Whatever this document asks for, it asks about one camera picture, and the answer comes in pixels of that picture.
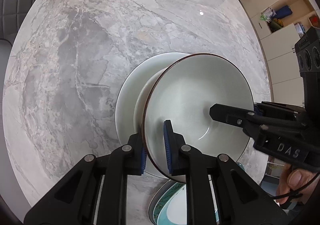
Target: human hand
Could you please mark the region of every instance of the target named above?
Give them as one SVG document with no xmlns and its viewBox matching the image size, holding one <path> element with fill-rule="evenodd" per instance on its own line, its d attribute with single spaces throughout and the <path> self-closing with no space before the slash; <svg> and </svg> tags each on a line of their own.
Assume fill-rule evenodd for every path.
<svg viewBox="0 0 320 225">
<path fill-rule="evenodd" d="M 291 171 L 291 165 L 286 163 L 280 176 L 279 186 L 277 188 L 276 195 L 286 194 L 290 192 L 290 189 L 299 189 L 301 186 L 304 186 L 308 181 L 310 181 L 315 175 L 316 173 L 312 173 L 304 169 L 296 169 L 294 171 Z M 300 193 L 302 193 L 303 196 L 299 198 L 299 201 L 303 202 L 304 204 L 308 201 L 316 185 L 318 184 L 319 178 L 320 176 L 307 188 L 300 191 Z M 276 200 L 276 202 L 284 204 L 287 201 L 287 199 L 288 197 L 281 198 Z"/>
</svg>

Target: gray marble surface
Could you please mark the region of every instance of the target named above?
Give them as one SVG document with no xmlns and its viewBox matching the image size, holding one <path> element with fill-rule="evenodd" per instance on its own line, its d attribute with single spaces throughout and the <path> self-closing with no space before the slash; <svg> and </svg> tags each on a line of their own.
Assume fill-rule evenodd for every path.
<svg viewBox="0 0 320 225">
<path fill-rule="evenodd" d="M 223 56 L 256 102 L 270 100 L 262 51 L 238 0 L 36 0 L 13 45 L 3 97 L 10 161 L 31 205 L 84 155 L 119 146 L 122 83 L 146 58 L 172 51 Z M 261 181 L 267 156 L 252 140 L 240 162 Z M 131 224 L 150 223 L 148 204 L 164 182 L 129 177 Z"/>
</svg>

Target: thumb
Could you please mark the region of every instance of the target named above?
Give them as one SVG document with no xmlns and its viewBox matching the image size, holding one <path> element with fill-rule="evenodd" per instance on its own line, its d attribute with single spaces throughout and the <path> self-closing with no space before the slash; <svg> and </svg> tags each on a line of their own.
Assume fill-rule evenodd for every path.
<svg viewBox="0 0 320 225">
<path fill-rule="evenodd" d="M 307 170 L 296 169 L 288 176 L 287 184 L 292 190 L 297 190 L 307 184 L 315 175 L 316 173 L 312 173 Z M 308 200 L 308 198 L 311 196 L 317 185 L 317 181 L 318 179 L 310 184 L 307 188 L 300 191 L 300 193 L 304 195 L 302 197 L 303 202 L 306 202 L 306 200 Z"/>
</svg>

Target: bowl rim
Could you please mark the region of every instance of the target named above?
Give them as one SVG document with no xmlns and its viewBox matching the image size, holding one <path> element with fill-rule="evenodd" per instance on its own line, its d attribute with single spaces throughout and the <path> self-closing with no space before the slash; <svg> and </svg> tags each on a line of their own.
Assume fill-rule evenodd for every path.
<svg viewBox="0 0 320 225">
<path fill-rule="evenodd" d="M 147 58 L 146 60 L 144 60 L 144 61 L 142 61 L 141 63 L 139 63 L 139 64 L 128 74 L 128 76 L 125 78 L 124 82 L 122 83 L 121 88 L 119 89 L 119 93 L 118 93 L 118 95 L 117 95 L 116 105 L 115 105 L 115 113 L 114 113 L 114 115 L 115 115 L 114 120 L 115 120 L 115 126 L 116 126 L 116 134 L 117 134 L 117 138 L 118 138 L 118 141 L 119 141 L 119 144 L 120 144 L 120 145 L 125 145 L 125 144 L 121 144 L 120 139 L 119 139 L 119 130 L 118 130 L 118 126 L 117 126 L 117 124 L 116 124 L 117 122 L 119 122 L 119 120 L 117 119 L 117 114 L 116 114 L 116 112 L 118 112 L 118 110 L 119 110 L 119 107 L 120 107 L 120 106 L 119 106 L 119 103 L 118 103 L 118 99 L 119 99 L 119 97 L 121 96 L 121 93 L 124 92 L 124 91 L 123 91 L 123 88 L 124 88 L 124 86 L 126 85 L 126 82 L 129 81 L 130 75 L 132 75 L 132 74 L 134 73 L 134 71 L 136 71 L 137 68 L 140 67 L 143 63 L 146 63 L 147 60 L 149 60 L 149 59 L 151 59 L 151 58 L 154 58 L 154 57 L 156 57 L 156 56 L 160 56 L 160 55 L 161 55 L 161 56 L 167 56 L 167 55 L 164 55 L 164 54 L 168 54 L 168 53 L 170 53 L 170 54 L 172 54 L 172 53 L 180 53 L 180 54 L 182 54 L 183 52 L 175 52 L 175 51 L 164 52 L 164 53 L 159 53 L 159 54 L 156 54 L 156 55 L 154 55 L 154 56 L 152 56 L 152 57 Z"/>
<path fill-rule="evenodd" d="M 151 80 L 156 74 L 158 74 L 158 73 L 161 72 L 161 71 L 165 71 L 166 69 L 167 69 L 167 67 L 163 68 L 162 70 L 159 70 L 157 73 L 155 73 L 154 75 L 152 75 L 152 77 L 148 79 L 148 81 L 145 83 L 145 85 L 144 85 L 143 88 L 141 89 L 141 91 L 140 91 L 140 93 L 139 93 L 139 95 L 138 95 L 136 104 L 135 104 L 135 106 L 134 106 L 134 111 L 133 111 L 133 124 L 134 124 L 134 125 L 135 125 L 135 123 L 136 123 L 136 121 L 134 121 L 134 120 L 137 120 L 137 119 L 136 119 L 136 118 L 137 118 L 137 115 L 136 115 L 136 106 L 137 106 L 137 104 L 138 104 L 138 100 L 141 99 L 141 97 L 142 97 L 142 94 L 143 94 L 142 91 L 143 91 L 143 89 L 146 88 L 147 84 L 150 83 L 150 80 Z"/>
<path fill-rule="evenodd" d="M 185 59 L 187 59 L 187 58 L 190 58 L 190 57 L 193 57 L 193 56 L 199 56 L 199 55 L 216 56 L 216 57 L 222 58 L 222 59 L 224 59 L 225 61 L 231 63 L 231 64 L 241 73 L 241 75 L 242 75 L 243 78 L 245 79 L 245 81 L 246 81 L 246 83 L 247 83 L 247 85 L 248 85 L 248 87 L 249 87 L 250 93 L 251 93 L 252 106 L 253 106 L 253 95 L 252 95 L 252 91 L 251 91 L 250 85 L 249 85 L 247 79 L 245 78 L 245 76 L 243 75 L 243 73 L 242 73 L 242 72 L 238 69 L 238 67 L 237 67 L 235 64 L 233 64 L 231 61 L 227 60 L 227 59 L 224 58 L 224 57 L 221 57 L 221 56 L 219 56 L 219 55 L 216 55 L 216 54 L 212 54 L 212 53 L 195 53 L 195 54 L 188 55 L 188 56 L 183 57 L 183 58 L 175 61 L 174 63 L 172 63 L 172 64 L 159 76 L 159 78 L 158 78 L 158 79 L 156 80 L 156 82 L 154 83 L 154 85 L 153 85 L 153 87 L 152 87 L 152 89 L 151 89 L 151 91 L 150 91 L 150 93 L 149 93 L 149 95 L 148 95 L 146 104 L 145 104 L 144 109 L 143 109 L 142 124 L 141 124 L 142 140 L 143 140 L 143 145 L 144 145 L 144 148 L 145 148 L 145 150 L 146 150 L 146 152 L 147 152 L 147 155 L 148 155 L 150 161 L 152 162 L 152 164 L 155 166 L 155 168 L 156 168 L 162 175 L 164 175 L 165 177 L 167 177 L 168 179 L 171 179 L 171 180 L 173 180 L 173 181 L 175 181 L 175 182 L 179 182 L 179 183 L 185 183 L 185 182 L 176 180 L 176 179 L 174 178 L 174 176 L 169 176 L 169 175 L 165 174 L 162 170 L 160 170 L 160 168 L 156 165 L 155 161 L 154 161 L 153 158 L 151 157 L 151 154 L 150 154 L 150 152 L 149 152 L 149 150 L 148 150 L 148 147 L 147 147 L 146 134 L 145 134 L 146 113 L 147 113 L 147 107 L 148 107 L 148 104 L 149 104 L 149 101 L 150 101 L 150 98 L 151 98 L 151 95 L 152 95 L 154 89 L 155 89 L 156 86 L 158 85 L 158 83 L 159 83 L 159 81 L 161 80 L 161 78 L 168 72 L 168 70 L 170 70 L 170 68 L 172 68 L 172 67 L 173 67 L 174 65 L 176 65 L 177 63 L 179 63 L 179 62 L 181 62 L 181 61 L 183 61 L 183 60 L 185 60 Z M 245 149 L 247 148 L 247 145 L 246 145 L 246 147 L 244 148 L 244 150 L 242 151 L 242 153 L 241 153 L 241 155 L 239 156 L 239 158 L 242 156 L 243 152 L 244 152 Z"/>
</svg>

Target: screw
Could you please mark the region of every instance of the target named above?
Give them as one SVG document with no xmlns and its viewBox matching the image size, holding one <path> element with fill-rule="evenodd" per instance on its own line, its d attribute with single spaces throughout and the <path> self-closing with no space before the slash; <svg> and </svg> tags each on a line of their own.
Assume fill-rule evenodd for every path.
<svg viewBox="0 0 320 225">
<path fill-rule="evenodd" d="M 260 127 L 261 127 L 262 130 L 268 130 L 269 129 L 269 127 L 266 126 L 266 125 L 261 125 Z"/>
<path fill-rule="evenodd" d="M 86 162 L 91 162 L 94 160 L 94 156 L 92 154 L 87 154 L 85 157 L 84 157 L 84 160 Z"/>
<path fill-rule="evenodd" d="M 183 146 L 181 146 L 181 150 L 182 151 L 185 151 L 185 152 L 188 152 L 191 150 L 191 147 L 187 144 L 184 144 Z"/>
<path fill-rule="evenodd" d="M 227 156 L 226 154 L 223 153 L 223 154 L 219 155 L 219 159 L 223 162 L 226 162 L 229 160 L 229 156 Z"/>
<path fill-rule="evenodd" d="M 122 146 L 122 151 L 129 152 L 131 149 L 132 147 L 128 144 Z"/>
</svg>

